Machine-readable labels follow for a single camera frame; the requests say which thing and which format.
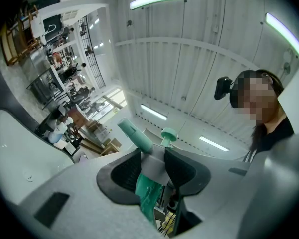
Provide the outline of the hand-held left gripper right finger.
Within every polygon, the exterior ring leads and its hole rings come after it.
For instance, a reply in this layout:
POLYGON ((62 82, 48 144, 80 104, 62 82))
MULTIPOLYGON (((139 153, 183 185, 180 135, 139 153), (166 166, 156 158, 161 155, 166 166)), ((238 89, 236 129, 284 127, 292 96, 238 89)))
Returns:
POLYGON ((299 135, 244 163, 165 150, 179 194, 177 239, 263 239, 290 234, 299 211, 299 135))

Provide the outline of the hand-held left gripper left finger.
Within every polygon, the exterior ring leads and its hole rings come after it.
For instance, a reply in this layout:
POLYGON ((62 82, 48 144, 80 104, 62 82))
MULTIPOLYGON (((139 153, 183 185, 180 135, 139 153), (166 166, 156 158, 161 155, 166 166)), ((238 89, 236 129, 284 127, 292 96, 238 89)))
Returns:
POLYGON ((141 153, 74 164, 9 207, 37 239, 159 239, 140 211, 141 153))

